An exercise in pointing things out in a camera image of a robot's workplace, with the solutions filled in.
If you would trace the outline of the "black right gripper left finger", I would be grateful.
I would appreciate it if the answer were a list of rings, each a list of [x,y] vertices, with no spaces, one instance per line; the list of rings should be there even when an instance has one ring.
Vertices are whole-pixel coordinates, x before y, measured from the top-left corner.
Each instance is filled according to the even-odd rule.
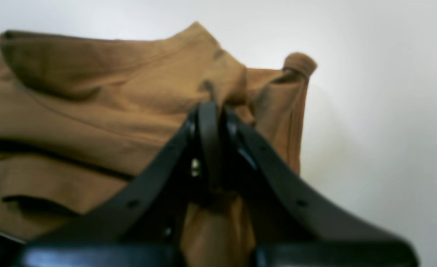
[[[191,201],[220,177],[217,105],[199,104],[122,191],[90,213],[26,244],[20,267],[186,267],[180,249]]]

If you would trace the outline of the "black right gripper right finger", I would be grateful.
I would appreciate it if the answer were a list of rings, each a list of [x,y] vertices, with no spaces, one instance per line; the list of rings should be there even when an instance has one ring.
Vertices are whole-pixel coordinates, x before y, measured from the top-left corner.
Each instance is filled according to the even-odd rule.
[[[251,267],[417,267],[403,238],[350,214],[296,175],[232,108],[226,185],[244,201],[256,245]]]

